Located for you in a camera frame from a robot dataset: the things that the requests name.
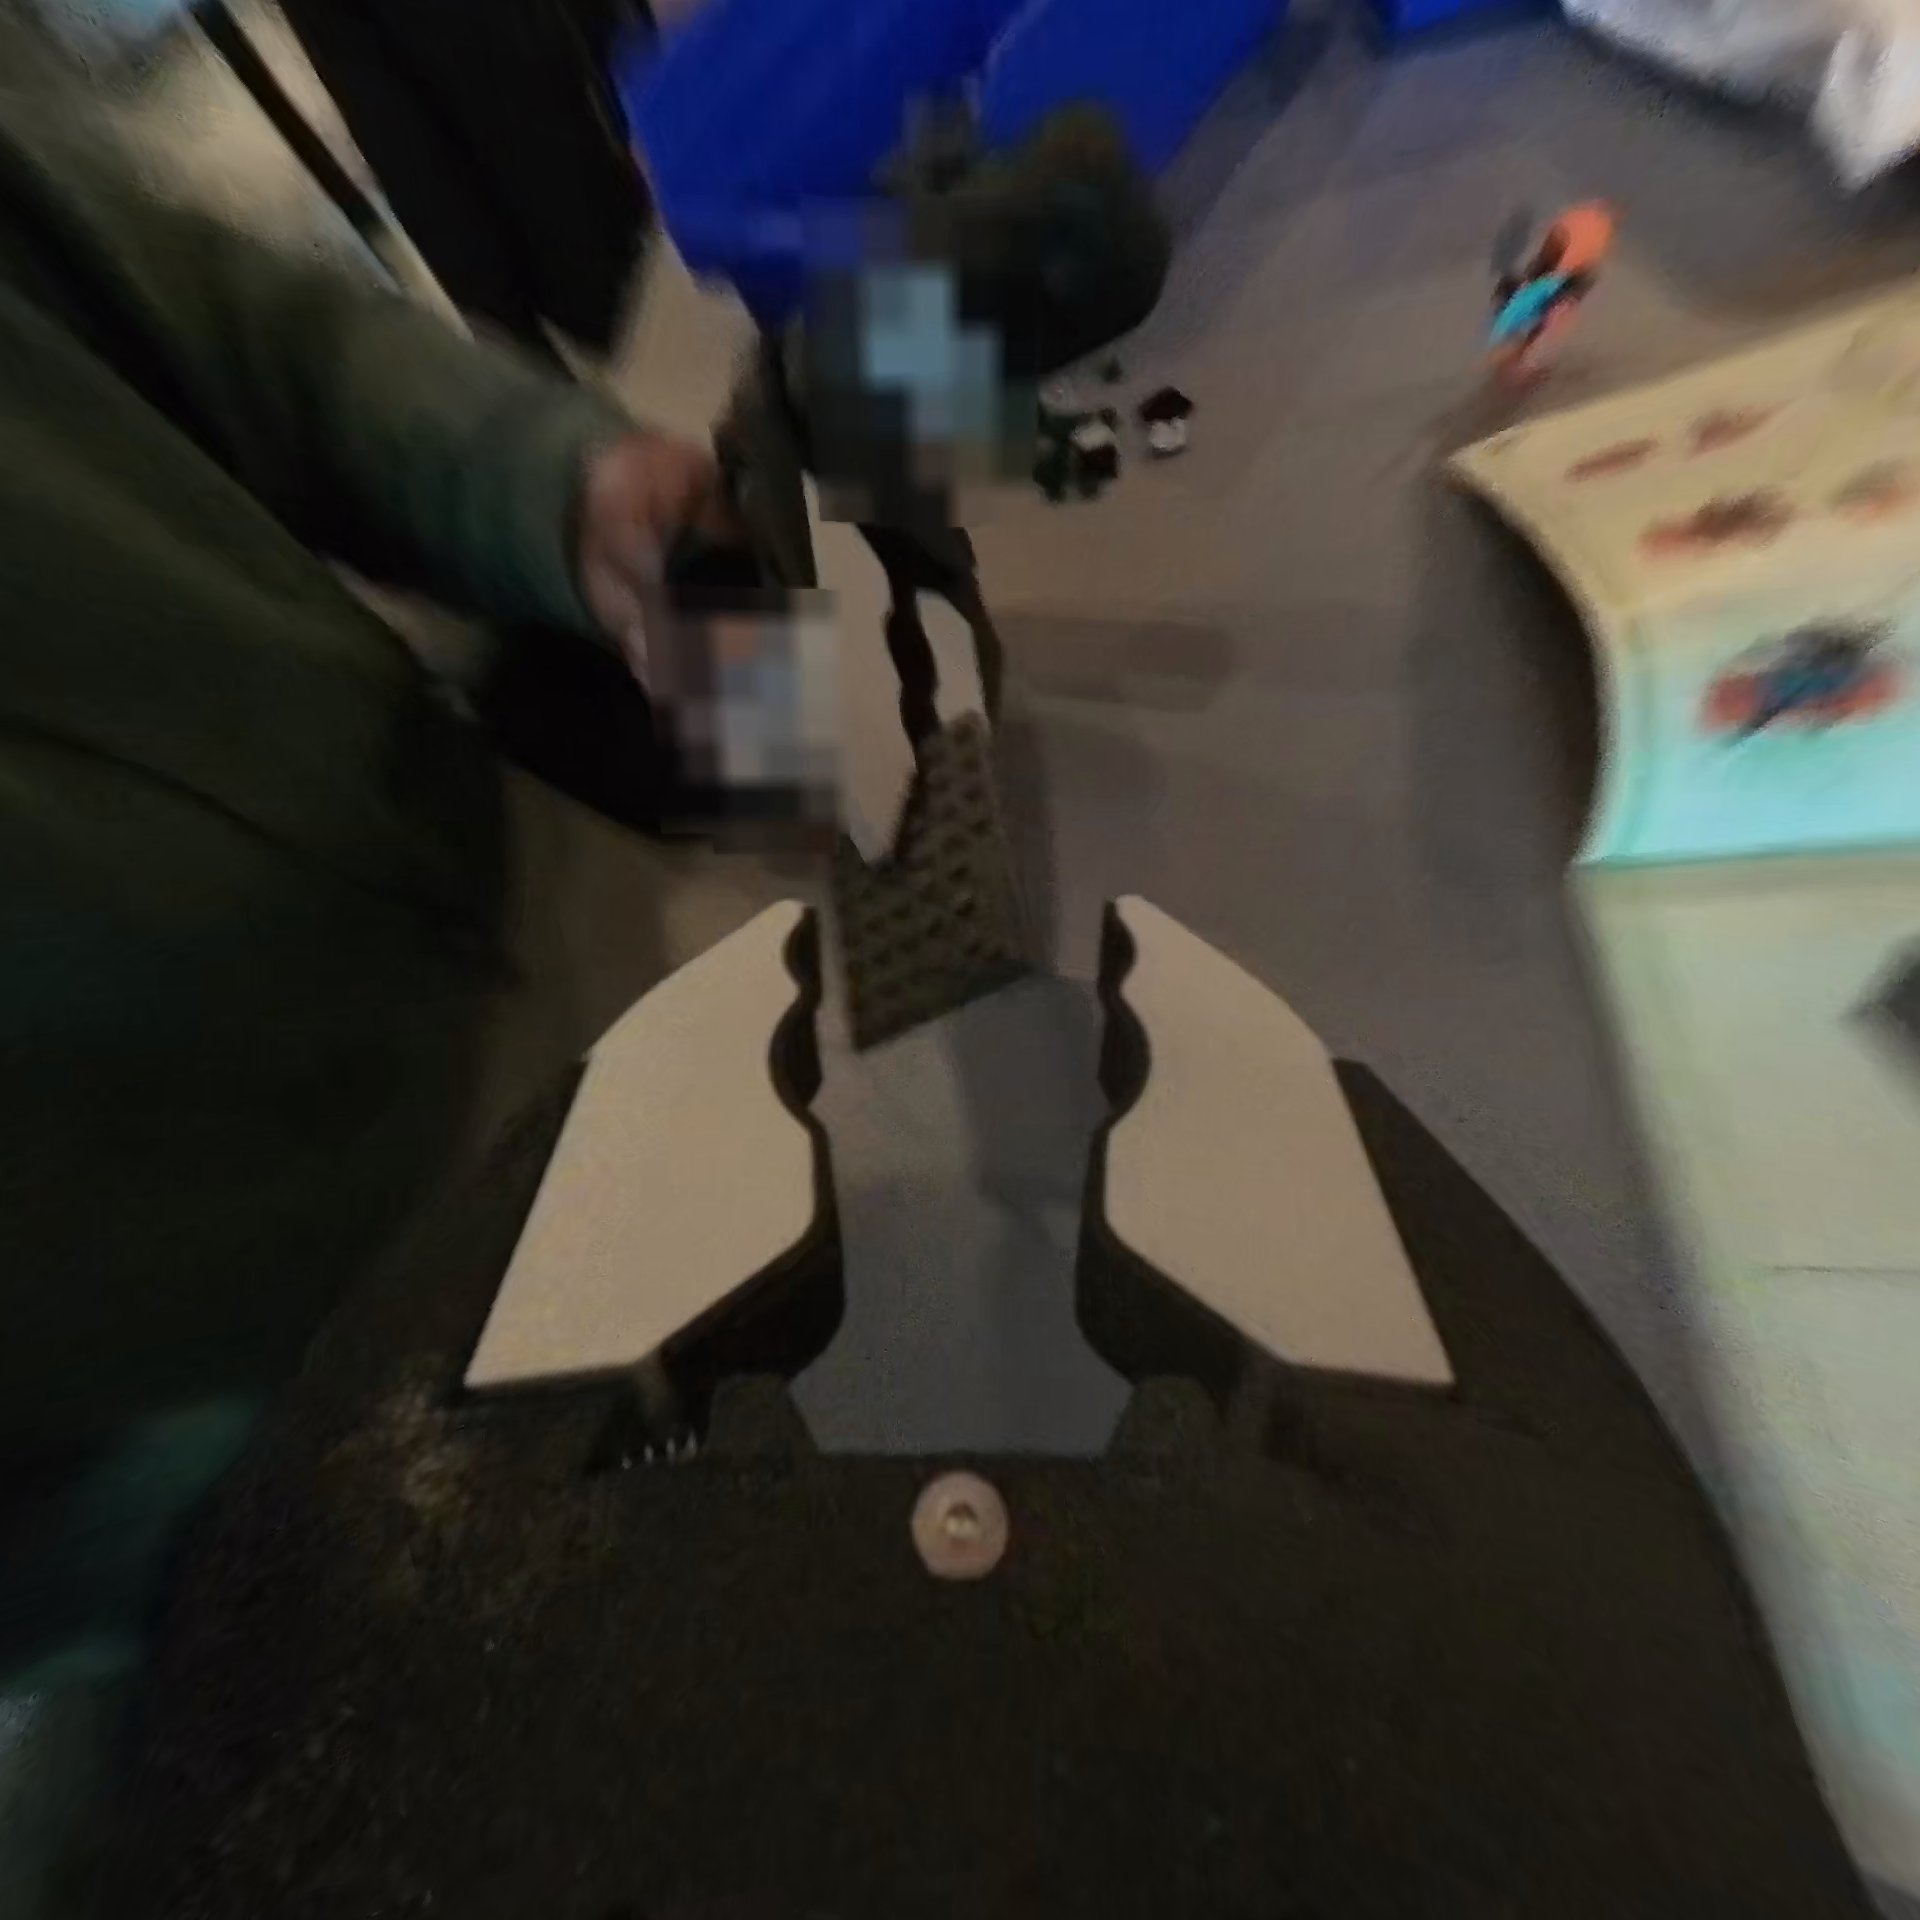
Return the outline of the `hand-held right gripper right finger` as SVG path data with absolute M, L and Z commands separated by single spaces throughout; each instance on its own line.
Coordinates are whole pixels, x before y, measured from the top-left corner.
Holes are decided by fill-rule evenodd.
M 1087 1224 L 1247 1350 L 1326 1375 L 1456 1373 L 1329 1049 L 1139 895 L 1105 903 Z

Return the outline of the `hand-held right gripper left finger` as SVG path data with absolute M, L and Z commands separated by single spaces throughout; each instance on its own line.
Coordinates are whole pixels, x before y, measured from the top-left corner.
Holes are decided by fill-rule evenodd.
M 587 1049 L 465 1391 L 664 1362 L 826 1234 L 821 993 L 817 918 L 776 899 Z

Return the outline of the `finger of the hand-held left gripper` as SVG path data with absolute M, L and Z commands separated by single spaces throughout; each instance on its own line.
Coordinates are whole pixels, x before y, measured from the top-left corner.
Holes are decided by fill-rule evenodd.
M 989 721 L 1001 712 L 1001 638 L 981 595 L 975 551 L 963 529 L 896 529 L 896 682 L 907 738 L 927 738 L 938 726 L 938 665 L 921 611 L 921 595 L 954 611 L 971 638 L 971 655 Z
M 902 717 L 902 678 L 889 630 L 918 611 L 918 594 L 894 578 L 848 521 L 822 522 L 822 589 L 837 621 L 841 698 L 839 789 L 843 827 L 870 867 L 894 863 L 918 779 L 918 750 Z

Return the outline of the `pile of small toy bricks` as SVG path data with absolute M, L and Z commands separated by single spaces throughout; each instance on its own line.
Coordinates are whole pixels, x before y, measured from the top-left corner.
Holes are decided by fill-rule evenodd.
M 1046 505 L 1094 501 L 1122 479 L 1134 458 L 1182 458 L 1192 416 L 1192 398 L 1173 386 L 1144 394 L 1128 416 L 1109 402 L 1078 406 L 1065 394 L 1042 394 L 1031 485 Z

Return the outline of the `dark grey toy base plate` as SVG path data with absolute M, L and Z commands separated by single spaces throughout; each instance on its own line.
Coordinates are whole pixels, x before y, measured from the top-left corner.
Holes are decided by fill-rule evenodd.
M 851 1050 L 870 1050 L 1033 976 L 1039 966 L 987 717 L 922 743 L 891 854 L 839 839 L 831 925 Z

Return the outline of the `blue plastic bin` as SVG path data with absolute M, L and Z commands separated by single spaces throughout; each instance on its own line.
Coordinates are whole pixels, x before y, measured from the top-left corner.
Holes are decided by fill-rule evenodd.
M 762 326 L 801 303 L 817 211 L 866 198 L 922 105 L 987 150 L 1094 106 L 1159 173 L 1279 25 L 1272 2 L 725 2 L 622 53 L 661 225 Z

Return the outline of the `building instruction booklet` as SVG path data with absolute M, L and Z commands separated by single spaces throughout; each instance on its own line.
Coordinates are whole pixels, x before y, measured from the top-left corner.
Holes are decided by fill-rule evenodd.
M 1570 887 L 1718 1495 L 1839 1833 L 1914 1912 L 1914 281 L 1446 475 L 1590 645 Z

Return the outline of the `grey desk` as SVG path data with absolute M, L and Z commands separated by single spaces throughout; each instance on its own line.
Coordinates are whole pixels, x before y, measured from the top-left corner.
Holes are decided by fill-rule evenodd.
M 977 534 L 1046 970 L 866 1057 L 822 1011 L 848 1317 L 800 1379 L 831 1454 L 1087 1454 L 1071 1331 L 1105 895 L 1142 893 L 1362 1057 L 1579 1287 L 1725 1496 L 1694 1288 L 1568 921 L 1593 750 L 1579 634 L 1432 466 L 1497 416 L 1473 320 L 1512 206 L 1622 201 L 1543 394 L 1611 391 L 1914 270 L 1914 175 L 1847 195 L 1801 134 L 1552 22 L 1392 59 L 1329 7 L 1223 101 L 1131 368 L 1192 447 Z

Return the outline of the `person's left hand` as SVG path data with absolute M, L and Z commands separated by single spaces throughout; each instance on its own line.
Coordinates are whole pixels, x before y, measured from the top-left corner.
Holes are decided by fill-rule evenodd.
M 633 430 L 589 457 L 578 510 L 579 594 L 637 682 L 650 680 L 673 553 L 687 542 L 735 536 L 728 485 L 709 440 Z

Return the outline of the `heap of dark grey bricks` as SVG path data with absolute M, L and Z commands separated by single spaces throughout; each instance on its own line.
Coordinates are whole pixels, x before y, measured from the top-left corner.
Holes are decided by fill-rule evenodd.
M 957 117 L 910 134 L 879 167 L 910 246 L 954 271 L 962 320 L 987 329 L 1013 381 L 1042 384 L 1152 314 L 1169 225 L 1119 122 L 1053 106 L 1008 145 Z

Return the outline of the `black jacket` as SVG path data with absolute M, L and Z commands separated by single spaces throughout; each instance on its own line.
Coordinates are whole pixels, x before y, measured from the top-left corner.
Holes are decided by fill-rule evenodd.
M 474 326 L 609 355 L 654 202 L 611 89 L 649 3 L 286 2 L 400 227 Z

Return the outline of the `person's dark green jacket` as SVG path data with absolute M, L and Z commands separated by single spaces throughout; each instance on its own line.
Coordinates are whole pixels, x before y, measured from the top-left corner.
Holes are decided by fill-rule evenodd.
M 133 1663 L 463 1129 L 496 761 L 344 569 L 3 274 L 3 1695 Z

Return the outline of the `orange toy brick model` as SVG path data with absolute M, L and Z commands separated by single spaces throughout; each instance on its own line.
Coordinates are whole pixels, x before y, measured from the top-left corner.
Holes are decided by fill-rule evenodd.
M 1511 211 L 1494 234 L 1488 370 L 1520 387 L 1545 373 L 1553 330 L 1571 321 L 1615 249 L 1617 215 L 1606 198 L 1583 198 L 1549 218 Z

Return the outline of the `white printed paper bag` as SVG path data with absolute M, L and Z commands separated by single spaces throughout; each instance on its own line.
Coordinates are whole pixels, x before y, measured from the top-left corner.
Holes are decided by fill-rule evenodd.
M 1562 2 L 1562 18 L 1671 77 L 1798 112 L 1847 190 L 1918 155 L 1914 2 Z

